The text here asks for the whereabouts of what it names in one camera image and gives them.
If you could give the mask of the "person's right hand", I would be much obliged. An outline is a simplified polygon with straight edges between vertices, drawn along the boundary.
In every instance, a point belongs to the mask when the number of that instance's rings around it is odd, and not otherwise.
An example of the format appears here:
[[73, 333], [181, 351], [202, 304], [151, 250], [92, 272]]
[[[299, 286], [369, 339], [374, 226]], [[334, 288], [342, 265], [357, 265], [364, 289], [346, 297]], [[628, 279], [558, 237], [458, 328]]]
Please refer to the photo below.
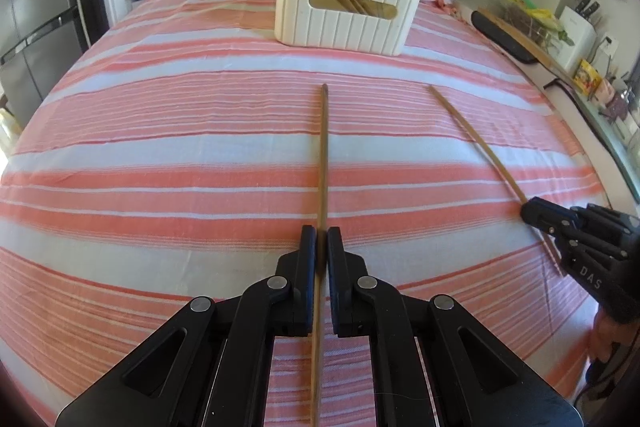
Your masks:
[[634, 342], [639, 327], [638, 321], [617, 323], [605, 309], [600, 308], [594, 317], [589, 335], [588, 355], [591, 361], [607, 362], [611, 358], [614, 343], [629, 347]]

